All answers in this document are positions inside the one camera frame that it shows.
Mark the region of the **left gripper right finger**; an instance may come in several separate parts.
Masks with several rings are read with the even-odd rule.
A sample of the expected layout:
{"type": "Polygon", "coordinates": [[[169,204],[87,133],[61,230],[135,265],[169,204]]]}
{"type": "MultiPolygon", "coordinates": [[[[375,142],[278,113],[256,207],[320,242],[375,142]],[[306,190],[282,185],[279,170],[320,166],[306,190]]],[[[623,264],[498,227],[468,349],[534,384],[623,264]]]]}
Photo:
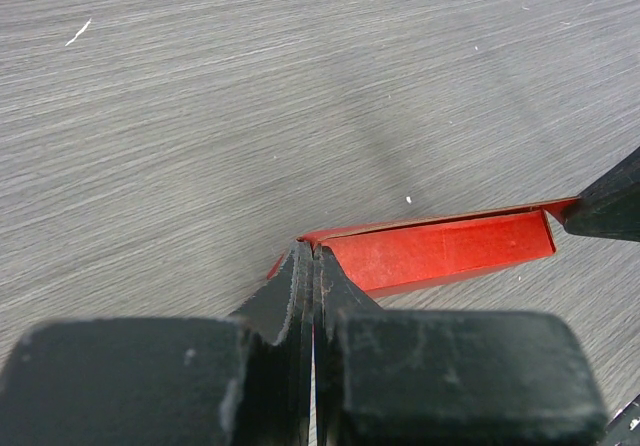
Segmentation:
{"type": "Polygon", "coordinates": [[[345,315],[379,312],[381,307],[347,277],[329,247],[316,247],[313,259],[316,438],[319,445],[338,445],[344,397],[338,323],[345,315]]]}

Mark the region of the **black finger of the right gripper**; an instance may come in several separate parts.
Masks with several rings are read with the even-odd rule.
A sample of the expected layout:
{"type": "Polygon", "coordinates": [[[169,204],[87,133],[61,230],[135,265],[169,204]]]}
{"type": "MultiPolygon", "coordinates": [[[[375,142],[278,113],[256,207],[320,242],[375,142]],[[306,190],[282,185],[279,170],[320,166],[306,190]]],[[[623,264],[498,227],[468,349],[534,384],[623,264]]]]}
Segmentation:
{"type": "Polygon", "coordinates": [[[639,149],[583,190],[563,212],[573,235],[639,241],[639,149]]]}

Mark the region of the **red paper box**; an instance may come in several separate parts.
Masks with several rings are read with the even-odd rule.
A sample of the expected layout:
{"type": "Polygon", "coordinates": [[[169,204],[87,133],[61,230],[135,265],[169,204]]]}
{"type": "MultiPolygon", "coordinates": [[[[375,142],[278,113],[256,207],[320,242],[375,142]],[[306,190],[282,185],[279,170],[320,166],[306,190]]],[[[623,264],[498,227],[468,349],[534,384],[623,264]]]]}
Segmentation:
{"type": "Polygon", "coordinates": [[[373,223],[305,233],[329,248],[347,278],[373,298],[467,280],[550,257],[548,218],[566,221],[576,197],[452,216],[373,223]]]}

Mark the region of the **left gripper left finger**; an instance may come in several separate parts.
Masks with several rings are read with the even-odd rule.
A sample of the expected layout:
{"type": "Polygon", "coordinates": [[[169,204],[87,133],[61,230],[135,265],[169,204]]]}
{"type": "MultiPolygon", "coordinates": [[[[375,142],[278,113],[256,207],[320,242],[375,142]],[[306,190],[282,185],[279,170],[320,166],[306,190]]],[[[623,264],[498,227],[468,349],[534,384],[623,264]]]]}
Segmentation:
{"type": "Polygon", "coordinates": [[[293,242],[269,279],[232,315],[250,327],[235,390],[232,445],[309,441],[313,255],[293,242]]]}

